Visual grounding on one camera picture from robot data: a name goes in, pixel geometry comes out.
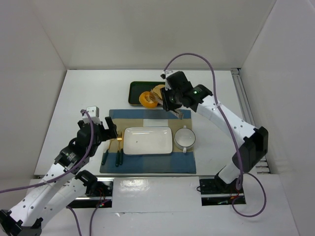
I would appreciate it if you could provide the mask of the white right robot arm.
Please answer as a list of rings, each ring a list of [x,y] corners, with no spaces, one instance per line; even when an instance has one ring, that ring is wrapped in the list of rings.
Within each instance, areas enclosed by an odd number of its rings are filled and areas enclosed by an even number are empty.
[[[219,185],[227,186],[242,173],[250,172],[267,154],[269,133],[266,128],[256,128],[245,122],[215,99],[214,92],[204,85],[193,87],[182,71],[170,75],[162,73],[161,77],[165,80],[161,94],[166,111],[190,108],[232,139],[236,152],[216,174],[215,180]]]

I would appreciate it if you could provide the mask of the stainless steel tongs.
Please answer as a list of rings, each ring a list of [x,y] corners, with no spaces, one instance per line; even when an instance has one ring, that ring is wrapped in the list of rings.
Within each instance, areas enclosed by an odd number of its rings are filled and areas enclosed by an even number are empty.
[[[157,93],[153,92],[153,90],[150,91],[150,98],[151,98],[154,102],[157,102],[160,106],[162,106],[162,107],[164,108],[162,98],[159,97]],[[172,113],[172,114],[173,114],[174,116],[176,116],[178,119],[183,119],[183,117],[184,117],[184,114],[183,114],[181,111],[177,110],[177,109],[175,109],[175,110],[169,110],[168,112]]]

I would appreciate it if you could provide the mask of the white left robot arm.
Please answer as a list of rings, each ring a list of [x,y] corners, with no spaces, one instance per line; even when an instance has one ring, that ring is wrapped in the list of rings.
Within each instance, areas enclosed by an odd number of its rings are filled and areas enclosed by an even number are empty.
[[[77,136],[54,160],[48,173],[17,205],[0,211],[0,227],[9,236],[38,236],[44,226],[77,197],[104,197],[110,186],[84,169],[98,146],[116,138],[117,127],[106,117],[108,128],[96,119],[78,121]]]

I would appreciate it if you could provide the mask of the orange bagel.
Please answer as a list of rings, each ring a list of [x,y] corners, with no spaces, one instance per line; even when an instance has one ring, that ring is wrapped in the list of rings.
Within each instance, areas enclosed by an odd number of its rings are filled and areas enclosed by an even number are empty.
[[[139,102],[145,108],[155,108],[158,103],[155,101],[153,95],[149,91],[145,91],[140,94]]]

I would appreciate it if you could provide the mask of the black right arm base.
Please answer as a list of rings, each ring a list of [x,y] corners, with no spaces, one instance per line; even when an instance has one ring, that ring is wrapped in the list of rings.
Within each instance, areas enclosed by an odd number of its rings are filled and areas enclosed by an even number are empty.
[[[201,178],[196,190],[201,194],[202,206],[226,206],[235,200],[236,205],[246,203],[244,190],[236,189],[236,179],[228,185],[220,186],[214,178]]]

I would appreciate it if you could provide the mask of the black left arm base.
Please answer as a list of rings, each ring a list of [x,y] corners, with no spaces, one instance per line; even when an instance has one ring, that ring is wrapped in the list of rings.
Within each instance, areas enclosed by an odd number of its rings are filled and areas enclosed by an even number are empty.
[[[99,179],[92,193],[83,194],[72,201],[68,206],[71,208],[100,208],[112,207],[114,180],[110,178]]]

